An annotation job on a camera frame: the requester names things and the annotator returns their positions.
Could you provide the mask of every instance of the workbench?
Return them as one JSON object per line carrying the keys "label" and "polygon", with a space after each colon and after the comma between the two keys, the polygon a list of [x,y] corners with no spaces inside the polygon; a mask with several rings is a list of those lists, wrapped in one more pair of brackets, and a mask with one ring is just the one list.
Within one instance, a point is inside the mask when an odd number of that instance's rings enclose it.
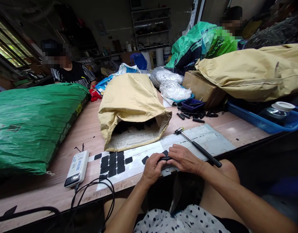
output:
{"label": "workbench", "polygon": [[[162,103],[161,94],[158,94],[158,97]],[[78,153],[78,150],[74,148],[81,148],[84,143],[84,149],[90,152],[90,156],[104,151],[105,142],[100,133],[99,119],[97,116],[100,102],[101,100],[97,100],[93,103],[88,103],[78,116],[48,168],[48,171],[53,173],[52,175],[15,176],[9,178],[0,186],[0,216],[14,206],[17,206],[16,212],[41,206],[53,206],[61,212],[70,208],[75,191],[70,188],[64,188],[64,183],[72,158]],[[173,116],[163,136],[173,134],[180,126],[183,126],[185,129],[190,129],[200,124],[189,119],[180,119],[176,115],[178,112],[176,107],[169,107],[167,109],[173,112]],[[270,134],[229,112],[223,115],[219,113],[219,117],[217,118],[209,119],[205,117],[203,120],[217,132],[221,133],[236,148],[270,136]],[[99,160],[95,160],[88,163],[85,180],[80,187],[99,177],[99,162]],[[115,184],[115,192],[136,185],[141,175],[142,173]],[[86,190],[81,204],[105,197],[110,193],[109,189],[96,192],[96,187],[91,186]],[[0,222],[0,232],[5,232],[51,215],[52,213],[43,211]]]}

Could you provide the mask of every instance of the hammer head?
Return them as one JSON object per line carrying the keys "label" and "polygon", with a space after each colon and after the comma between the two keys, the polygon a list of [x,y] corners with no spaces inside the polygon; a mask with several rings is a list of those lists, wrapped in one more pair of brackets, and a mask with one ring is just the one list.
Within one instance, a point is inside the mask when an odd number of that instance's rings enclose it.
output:
{"label": "hammer head", "polygon": [[179,135],[179,134],[181,134],[181,132],[184,130],[184,128],[183,127],[180,127],[179,129],[176,129],[175,130],[175,134],[176,135]]}

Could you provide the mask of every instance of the hammer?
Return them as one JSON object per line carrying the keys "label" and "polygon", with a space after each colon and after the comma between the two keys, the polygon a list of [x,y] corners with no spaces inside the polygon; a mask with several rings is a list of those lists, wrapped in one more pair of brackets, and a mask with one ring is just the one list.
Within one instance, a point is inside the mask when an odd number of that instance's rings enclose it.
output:
{"label": "hammer", "polygon": [[195,141],[193,141],[191,138],[189,138],[184,132],[184,128],[180,127],[179,129],[175,130],[175,134],[179,135],[182,134],[185,138],[187,138],[203,155],[205,155],[208,160],[210,161],[211,165],[216,165],[217,167],[221,167],[222,164],[217,159],[215,159],[209,152],[207,152],[203,147],[201,147],[199,144],[197,144]]}

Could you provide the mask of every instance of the red cloth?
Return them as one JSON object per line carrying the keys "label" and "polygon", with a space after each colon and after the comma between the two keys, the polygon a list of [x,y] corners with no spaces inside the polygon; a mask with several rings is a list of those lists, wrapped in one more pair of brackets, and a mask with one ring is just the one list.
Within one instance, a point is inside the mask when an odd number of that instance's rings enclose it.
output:
{"label": "red cloth", "polygon": [[94,89],[90,89],[89,92],[91,93],[91,102],[101,99],[101,96],[98,94],[97,91],[94,91]]}

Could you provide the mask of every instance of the black rubber pad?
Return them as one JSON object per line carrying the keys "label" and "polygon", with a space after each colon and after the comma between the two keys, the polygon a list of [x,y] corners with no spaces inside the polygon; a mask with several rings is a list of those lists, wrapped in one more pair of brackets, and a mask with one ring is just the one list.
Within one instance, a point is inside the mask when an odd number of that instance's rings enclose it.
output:
{"label": "black rubber pad", "polygon": [[117,152],[117,156],[121,156],[121,155],[124,155],[124,151],[121,151],[121,152]]}
{"label": "black rubber pad", "polygon": [[132,157],[129,157],[129,158],[125,159],[125,164],[129,164],[131,162],[133,162],[133,158]]}
{"label": "black rubber pad", "polygon": [[113,169],[116,169],[116,168],[117,168],[117,164],[116,163],[109,164],[109,166],[108,166],[109,171],[110,170],[113,170]]}
{"label": "black rubber pad", "polygon": [[146,164],[146,161],[147,161],[148,158],[149,158],[149,156],[146,156],[146,157],[144,157],[144,158],[142,159],[142,163],[143,163],[143,165]]}
{"label": "black rubber pad", "polygon": [[165,154],[165,156],[168,156],[168,151],[165,150],[165,151],[162,152],[162,154]]}
{"label": "black rubber pad", "polygon": [[100,176],[99,176],[99,181],[103,181],[103,180],[105,180],[106,178],[108,178],[108,174],[106,174],[106,175],[100,175]]}
{"label": "black rubber pad", "polygon": [[124,154],[117,154],[117,160],[118,161],[124,161]]}
{"label": "black rubber pad", "polygon": [[117,174],[117,169],[112,169],[108,172],[108,178],[113,177]]}
{"label": "black rubber pad", "polygon": [[109,159],[109,164],[114,164],[116,162],[117,162],[117,158],[116,157]]}
{"label": "black rubber pad", "polygon": [[104,173],[108,172],[108,168],[109,168],[108,166],[101,168],[100,173],[104,174]]}
{"label": "black rubber pad", "polygon": [[123,167],[118,167],[117,172],[118,172],[118,174],[120,174],[120,173],[122,173],[122,172],[125,172],[125,166],[123,166]]}
{"label": "black rubber pad", "polygon": [[109,160],[109,155],[106,155],[105,157],[101,158],[101,162],[105,162]]}
{"label": "black rubber pad", "polygon": [[113,152],[109,155],[109,159],[115,159],[117,157],[117,153],[116,152]]}
{"label": "black rubber pad", "polygon": [[122,166],[124,166],[124,160],[118,160],[118,162],[117,162],[117,167],[119,168],[119,167],[122,167]]}
{"label": "black rubber pad", "polygon": [[108,160],[106,160],[105,162],[101,162],[101,165],[100,165],[101,168],[104,168],[107,166],[108,166]]}
{"label": "black rubber pad", "polygon": [[95,155],[94,160],[100,159],[101,158],[101,153],[98,155]]}

